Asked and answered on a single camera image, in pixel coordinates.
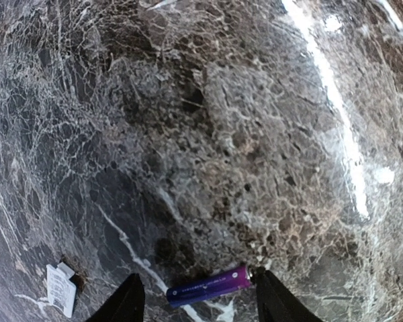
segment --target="stone texture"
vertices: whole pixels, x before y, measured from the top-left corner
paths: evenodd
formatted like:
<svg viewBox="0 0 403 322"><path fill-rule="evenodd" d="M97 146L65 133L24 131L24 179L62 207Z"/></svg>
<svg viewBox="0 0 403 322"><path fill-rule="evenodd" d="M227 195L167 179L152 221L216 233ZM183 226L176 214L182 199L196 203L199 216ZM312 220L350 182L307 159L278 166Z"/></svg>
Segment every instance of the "stone texture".
<svg viewBox="0 0 403 322"><path fill-rule="evenodd" d="M325 321L403 322L403 0L0 0L0 322L84 321L131 272L147 321L256 321L272 270Z"/></svg>

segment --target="blue and purple tube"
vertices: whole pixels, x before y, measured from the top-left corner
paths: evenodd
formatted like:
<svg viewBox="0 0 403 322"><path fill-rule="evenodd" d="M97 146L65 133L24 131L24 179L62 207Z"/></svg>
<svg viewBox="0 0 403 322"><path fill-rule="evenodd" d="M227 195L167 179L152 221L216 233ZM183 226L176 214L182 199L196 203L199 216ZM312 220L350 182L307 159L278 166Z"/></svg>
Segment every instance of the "blue and purple tube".
<svg viewBox="0 0 403 322"><path fill-rule="evenodd" d="M166 296L174 308L218 297L251 286L251 275L246 266L198 280L186 285L172 287Z"/></svg>

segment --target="white label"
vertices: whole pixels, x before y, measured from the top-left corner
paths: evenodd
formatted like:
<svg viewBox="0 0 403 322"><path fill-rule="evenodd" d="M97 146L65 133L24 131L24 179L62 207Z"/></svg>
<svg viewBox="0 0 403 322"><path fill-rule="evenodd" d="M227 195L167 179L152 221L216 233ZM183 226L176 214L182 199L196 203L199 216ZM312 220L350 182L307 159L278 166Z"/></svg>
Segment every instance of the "white label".
<svg viewBox="0 0 403 322"><path fill-rule="evenodd" d="M48 302L60 309L66 317L71 318L76 296L76 286L69 280L71 276L51 265L47 265L46 269Z"/></svg>

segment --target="purple tube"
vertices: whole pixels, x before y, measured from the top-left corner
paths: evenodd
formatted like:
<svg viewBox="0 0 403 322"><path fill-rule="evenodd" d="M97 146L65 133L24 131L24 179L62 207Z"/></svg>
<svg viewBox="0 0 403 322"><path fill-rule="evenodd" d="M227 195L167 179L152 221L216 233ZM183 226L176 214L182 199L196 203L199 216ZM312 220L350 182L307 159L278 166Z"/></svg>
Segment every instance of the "purple tube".
<svg viewBox="0 0 403 322"><path fill-rule="evenodd" d="M192 304L231 293L251 285L250 274L246 266L198 280L186 285L167 290L167 300L172 307Z"/></svg>

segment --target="white tag tab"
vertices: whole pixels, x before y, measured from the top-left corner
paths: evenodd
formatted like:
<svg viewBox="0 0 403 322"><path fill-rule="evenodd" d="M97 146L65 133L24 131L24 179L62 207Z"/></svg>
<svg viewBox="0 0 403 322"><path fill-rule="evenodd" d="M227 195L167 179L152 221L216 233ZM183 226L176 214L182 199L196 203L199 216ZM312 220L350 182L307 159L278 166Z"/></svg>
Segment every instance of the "white tag tab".
<svg viewBox="0 0 403 322"><path fill-rule="evenodd" d="M69 280L74 274L75 272L65 263L60 263L57 268L46 265L48 302L60 309L68 318L72 317L75 304L76 285Z"/></svg>

